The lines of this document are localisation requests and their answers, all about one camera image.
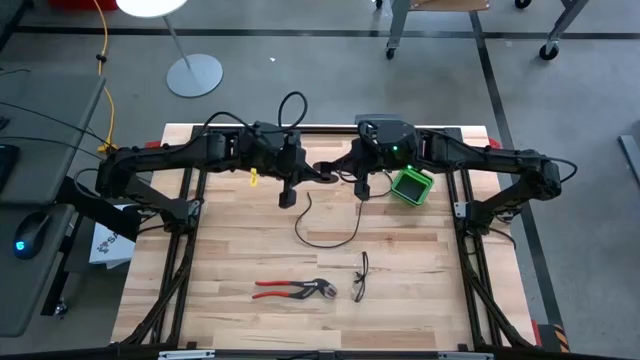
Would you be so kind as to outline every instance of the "concrete floor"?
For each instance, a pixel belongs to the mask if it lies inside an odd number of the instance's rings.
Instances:
[[[559,1],[518,11],[512,1],[494,0],[480,19],[485,31],[546,32],[560,12]],[[640,32],[638,15],[640,3],[634,0],[592,0],[569,31]],[[387,30],[390,16],[388,4],[376,13],[369,0],[194,0],[173,18],[179,28]],[[117,12],[107,21],[114,27],[162,27],[157,20]],[[22,24],[100,26],[95,13],[59,13],[43,4]],[[467,14],[416,13],[409,15],[407,29],[471,31],[471,23]],[[391,62],[384,58],[385,38],[182,40],[188,52],[214,54],[224,67],[222,84],[207,96],[182,99],[167,89],[164,76],[178,56],[171,38],[110,37],[106,76],[117,107],[118,145],[158,140],[165,123],[202,122],[218,110],[249,122],[275,121],[281,98],[292,90],[309,98],[307,123],[399,113],[414,124],[485,125],[490,136],[500,138],[473,39],[405,38]],[[640,243],[634,226],[640,189],[616,141],[640,120],[640,41],[562,41],[559,57],[550,63],[537,58],[542,43],[487,40],[487,47],[516,147],[580,166],[561,197],[532,203],[568,339],[575,352],[640,358]],[[102,37],[94,35],[14,34],[0,53],[0,66],[90,73],[101,45]],[[298,109],[290,111],[294,116]],[[99,134],[107,131],[104,98],[91,126]],[[84,146],[93,150],[96,144]],[[88,165],[93,164],[79,158],[73,167]],[[532,317],[545,322],[519,221],[513,233]],[[114,277],[108,285],[100,282],[108,276]],[[33,351],[26,344],[36,336],[46,340],[38,350],[106,344],[123,278],[93,272],[86,277],[88,284],[105,286],[75,293],[78,315],[70,313],[64,323],[34,319],[23,338],[0,340],[0,353]],[[97,306],[99,299],[103,305]]]

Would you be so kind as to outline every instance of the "green container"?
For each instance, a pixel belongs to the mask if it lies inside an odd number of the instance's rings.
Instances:
[[[401,170],[391,185],[391,192],[411,205],[424,203],[433,186],[433,178],[411,168]]]

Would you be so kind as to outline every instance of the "pliers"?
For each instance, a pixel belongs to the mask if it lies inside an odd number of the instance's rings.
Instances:
[[[312,281],[256,281],[258,286],[299,286],[303,288],[296,293],[289,293],[286,291],[267,291],[252,296],[253,299],[258,299],[265,296],[282,296],[292,299],[303,300],[311,296],[314,292],[320,291],[322,296],[327,299],[333,299],[338,295],[338,290],[335,286],[329,283],[325,279],[313,279]]]

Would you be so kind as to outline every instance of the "wooden tabletop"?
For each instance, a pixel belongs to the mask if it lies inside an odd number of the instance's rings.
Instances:
[[[168,124],[163,142],[181,144],[193,125]],[[483,126],[461,127],[465,142],[488,144]],[[307,162],[333,160],[350,149],[350,135],[302,135]],[[177,197],[182,170],[156,172],[152,186]],[[364,204],[355,240],[336,249],[316,249],[300,242],[293,226],[300,224],[309,241],[333,244],[353,232],[360,201],[353,186],[303,183],[296,187],[297,204],[278,207],[282,182],[260,178],[249,186],[250,174],[209,174],[205,205],[198,230],[195,259],[184,312],[180,342],[216,349],[406,349],[453,350],[460,343],[472,347],[462,287],[447,184],[436,175],[425,204],[411,207],[388,195]],[[471,171],[476,199],[500,188],[495,173]],[[197,171],[190,197],[194,196]],[[459,193],[462,195],[461,181]],[[389,189],[382,174],[370,178],[371,193]],[[148,225],[158,224],[149,221]],[[501,223],[493,226],[508,232]],[[494,297],[523,337],[534,342],[526,297],[513,245],[498,234],[484,238]],[[156,301],[169,244],[161,230],[138,239],[131,261],[112,340],[122,340]],[[356,260],[366,250],[370,272],[361,303],[351,299]],[[324,278],[338,289],[334,300],[316,293],[306,300],[267,297],[257,280],[308,281]],[[271,288],[284,290],[286,287]],[[486,311],[478,302],[485,338]],[[170,328],[173,304],[165,331]]]

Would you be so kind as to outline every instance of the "black computer mouse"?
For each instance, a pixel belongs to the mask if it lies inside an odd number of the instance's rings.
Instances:
[[[45,212],[35,212],[22,220],[13,239],[13,253],[17,258],[28,260],[40,252],[49,218]]]

